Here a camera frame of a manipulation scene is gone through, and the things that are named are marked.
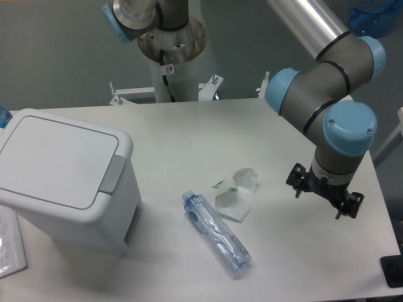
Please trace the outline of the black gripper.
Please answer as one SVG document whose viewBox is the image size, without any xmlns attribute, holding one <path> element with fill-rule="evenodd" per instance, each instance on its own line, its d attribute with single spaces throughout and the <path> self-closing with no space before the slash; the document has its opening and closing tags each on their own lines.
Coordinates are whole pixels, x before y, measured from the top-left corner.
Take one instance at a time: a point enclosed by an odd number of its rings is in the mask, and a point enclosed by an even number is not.
<svg viewBox="0 0 403 302">
<path fill-rule="evenodd" d="M 312 168 L 307 171 L 302 164 L 296 163 L 286 179 L 286 184 L 295 190 L 296 198 L 299 198 L 302 192 L 315 193 L 335 205 L 338 210 L 336 220 L 341 216 L 355 219 L 365 196 L 347 191 L 351 180 L 351 174 L 337 175 Z"/>
</svg>

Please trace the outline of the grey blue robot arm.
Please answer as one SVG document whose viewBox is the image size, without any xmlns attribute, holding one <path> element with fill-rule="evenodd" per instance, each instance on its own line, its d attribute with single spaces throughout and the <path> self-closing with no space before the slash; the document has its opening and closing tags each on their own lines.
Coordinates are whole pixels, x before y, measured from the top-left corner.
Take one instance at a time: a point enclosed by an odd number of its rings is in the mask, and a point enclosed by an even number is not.
<svg viewBox="0 0 403 302">
<path fill-rule="evenodd" d="M 287 184 L 297 194 L 328 200 L 339 216 L 355 218 L 364 197 L 348 186 L 373 144 L 377 118 L 347 96 L 381 73 L 385 50 L 372 37 L 351 34 L 322 1 L 270 6 L 317 62 L 304 74 L 291 68 L 277 72 L 264 90 L 269 106 L 315 145 L 310 168 L 296 164 Z M 187 1 L 110 1 L 102 11 L 115 36 L 136 41 L 154 64 L 157 102 L 200 99 L 189 65 L 203 52 L 207 34 L 190 16 Z"/>
</svg>

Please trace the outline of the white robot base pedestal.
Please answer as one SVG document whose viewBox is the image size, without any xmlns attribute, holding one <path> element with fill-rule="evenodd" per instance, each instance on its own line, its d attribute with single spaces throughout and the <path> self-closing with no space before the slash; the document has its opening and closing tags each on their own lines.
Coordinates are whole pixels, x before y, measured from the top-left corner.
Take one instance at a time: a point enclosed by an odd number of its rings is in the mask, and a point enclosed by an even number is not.
<svg viewBox="0 0 403 302">
<path fill-rule="evenodd" d="M 156 28 L 137 39 L 140 51 L 149 60 L 155 91 L 169 84 L 175 102 L 198 100 L 198 57 L 207 44 L 205 27 L 190 16 L 178 31 Z M 157 103 L 168 103 L 167 96 Z"/>
</svg>

